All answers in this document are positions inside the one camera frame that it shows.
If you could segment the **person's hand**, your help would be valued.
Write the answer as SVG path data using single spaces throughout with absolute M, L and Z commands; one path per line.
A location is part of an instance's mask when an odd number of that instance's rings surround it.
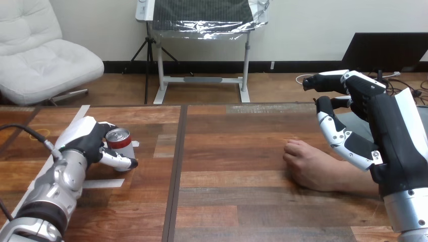
M 299 185 L 322 192 L 335 190 L 336 165 L 341 161 L 300 140 L 287 141 L 283 160 Z

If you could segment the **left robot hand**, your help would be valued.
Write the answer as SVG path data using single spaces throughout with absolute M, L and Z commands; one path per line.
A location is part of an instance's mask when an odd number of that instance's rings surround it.
M 91 116 L 71 123 L 57 139 L 55 148 L 81 152 L 88 165 L 100 162 L 117 171 L 138 166 L 130 132 L 108 122 L 97 122 Z

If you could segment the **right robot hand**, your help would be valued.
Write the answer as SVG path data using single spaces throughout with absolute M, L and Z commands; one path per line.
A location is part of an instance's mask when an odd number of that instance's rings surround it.
M 319 126 L 337 154 L 370 171 L 381 197 L 427 187 L 427 136 L 409 89 L 390 96 L 380 81 L 350 70 L 318 73 L 302 86 L 342 94 L 316 100 Z M 349 130 L 334 113 L 339 107 L 350 107 L 368 122 L 373 140 Z

